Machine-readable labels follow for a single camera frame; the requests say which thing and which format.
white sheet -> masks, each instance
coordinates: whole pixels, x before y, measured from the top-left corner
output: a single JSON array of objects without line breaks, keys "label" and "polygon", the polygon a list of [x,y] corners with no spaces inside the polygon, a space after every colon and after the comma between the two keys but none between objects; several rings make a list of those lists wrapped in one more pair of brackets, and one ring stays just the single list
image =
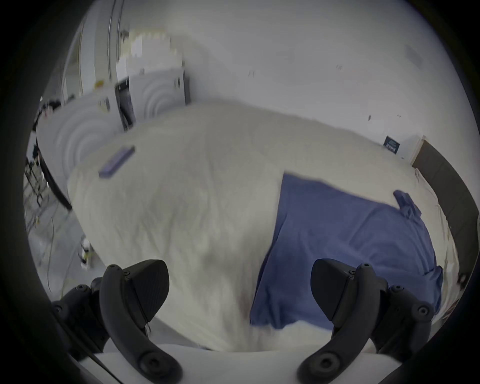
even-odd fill
[{"label": "white sheet", "polygon": [[[99,179],[125,144],[135,154]],[[436,318],[453,303],[456,249],[428,183],[382,146],[315,121],[226,103],[189,106],[92,154],[72,173],[69,196],[105,264],[165,260],[170,291],[157,317],[194,342],[224,351],[323,345],[330,333],[307,323],[249,325],[284,171],[395,207],[393,191],[408,192],[445,270]]]}]

black bed frame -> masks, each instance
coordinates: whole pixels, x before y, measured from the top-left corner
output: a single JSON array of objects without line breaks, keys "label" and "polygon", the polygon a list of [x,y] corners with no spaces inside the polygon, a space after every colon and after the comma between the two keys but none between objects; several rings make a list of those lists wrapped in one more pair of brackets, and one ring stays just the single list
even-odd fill
[{"label": "black bed frame", "polygon": [[433,188],[447,218],[460,263],[458,283],[465,288],[479,255],[477,205],[452,165],[427,141],[412,166]]}]

blue cloth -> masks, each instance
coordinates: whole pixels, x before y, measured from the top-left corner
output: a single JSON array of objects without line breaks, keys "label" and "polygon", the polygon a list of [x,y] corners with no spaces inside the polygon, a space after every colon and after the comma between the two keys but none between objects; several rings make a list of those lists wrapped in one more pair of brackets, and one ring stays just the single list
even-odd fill
[{"label": "blue cloth", "polygon": [[443,271],[430,235],[410,196],[402,191],[394,196],[400,209],[285,174],[250,323],[281,329],[303,320],[332,329],[310,289],[313,263],[324,258],[354,268],[370,263],[389,286],[404,286],[437,312]]}]

purple phone case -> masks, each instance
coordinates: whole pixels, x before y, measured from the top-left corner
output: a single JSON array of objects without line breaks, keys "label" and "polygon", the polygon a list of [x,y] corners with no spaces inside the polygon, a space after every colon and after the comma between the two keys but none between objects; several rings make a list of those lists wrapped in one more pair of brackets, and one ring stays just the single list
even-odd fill
[{"label": "purple phone case", "polygon": [[107,163],[98,171],[98,175],[101,179],[111,178],[115,172],[122,166],[122,164],[128,160],[128,158],[135,152],[135,146],[130,145],[128,147],[120,148]]}]

wall sign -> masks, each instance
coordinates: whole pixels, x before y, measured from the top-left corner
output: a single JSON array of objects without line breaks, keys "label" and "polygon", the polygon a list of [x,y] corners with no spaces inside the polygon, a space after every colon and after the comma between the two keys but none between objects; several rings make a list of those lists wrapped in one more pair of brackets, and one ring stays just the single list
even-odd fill
[{"label": "wall sign", "polygon": [[396,154],[396,152],[398,151],[398,147],[400,147],[400,143],[396,142],[394,139],[387,136],[385,138],[384,147]]}]

